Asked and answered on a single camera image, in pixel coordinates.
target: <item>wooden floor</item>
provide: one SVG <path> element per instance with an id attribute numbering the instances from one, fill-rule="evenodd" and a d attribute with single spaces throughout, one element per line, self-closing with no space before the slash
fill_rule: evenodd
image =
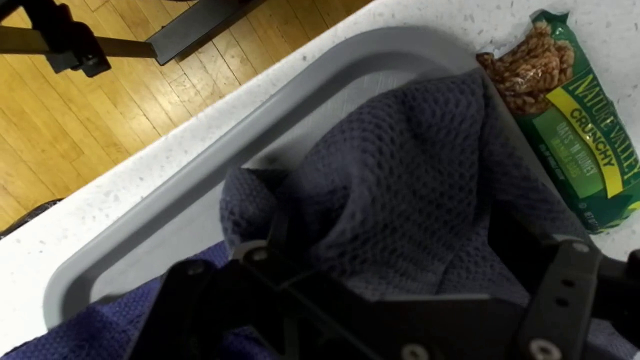
<path id="1" fill-rule="evenodd" d="M 0 55 L 0 229 L 72 193 L 234 91 L 368 0 L 266 0 L 182 61 L 111 59 L 93 79 Z M 98 36 L 145 39 L 191 1 L 70 0 Z M 27 26 L 14 11 L 4 26 Z"/>

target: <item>black metal frame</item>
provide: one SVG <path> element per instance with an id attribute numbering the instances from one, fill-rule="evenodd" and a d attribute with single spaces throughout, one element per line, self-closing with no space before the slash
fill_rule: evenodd
<path id="1" fill-rule="evenodd" d="M 162 26 L 149 39 L 98 38 L 73 22 L 65 3 L 54 0 L 0 0 L 0 19 L 22 5 L 31 30 L 0 26 L 0 53 L 45 53 L 54 71 L 82 69 L 96 76 L 110 69 L 106 55 L 156 57 L 166 64 L 197 48 L 262 0 L 197 0 Z"/>
<path id="2" fill-rule="evenodd" d="M 270 236 L 286 227 L 276 216 Z M 514 242 L 536 247 L 536 266 L 506 261 L 531 292 L 528 307 L 490 295 L 366 302 L 270 237 L 224 268 L 172 266 L 127 358 L 216 358 L 211 343 L 251 326 L 282 358 L 578 360 L 591 316 L 640 343 L 637 251 L 613 261 L 590 239 L 533 236 L 499 210 L 490 236 L 501 257 Z"/>

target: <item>white countertop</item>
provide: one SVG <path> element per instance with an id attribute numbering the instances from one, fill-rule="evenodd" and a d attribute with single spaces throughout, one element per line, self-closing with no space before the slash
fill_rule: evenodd
<path id="1" fill-rule="evenodd" d="M 640 144 L 640 0 L 375 0 L 284 57 L 238 91 L 68 196 L 0 242 L 0 353 L 45 332 L 43 288 L 51 271 L 166 178 L 219 138 L 335 42 L 371 27 L 428 23 L 478 49 L 514 46 L 537 9 L 570 9 L 572 27 Z M 605 253 L 640 247 L 640 214 L 595 237 Z"/>

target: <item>green snack bar package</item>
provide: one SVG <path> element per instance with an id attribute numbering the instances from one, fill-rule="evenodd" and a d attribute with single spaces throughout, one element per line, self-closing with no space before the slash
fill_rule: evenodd
<path id="1" fill-rule="evenodd" d="M 565 203 L 597 231 L 640 208 L 637 154 L 565 18 L 536 11 L 526 39 L 478 61 Z"/>

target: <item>gray cloth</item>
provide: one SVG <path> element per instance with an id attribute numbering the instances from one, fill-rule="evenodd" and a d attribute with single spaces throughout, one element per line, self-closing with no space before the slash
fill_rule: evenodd
<path id="1" fill-rule="evenodd" d="M 526 303 L 485 242 L 490 203 L 551 233 L 584 229 L 521 144 L 479 71 L 417 79 L 351 111 L 277 188 L 232 170 L 224 233 L 232 247 L 266 237 L 284 206 L 313 244 L 310 261 L 366 297 L 487 292 Z M 590 342 L 612 358 L 636 351 L 601 321 Z"/>

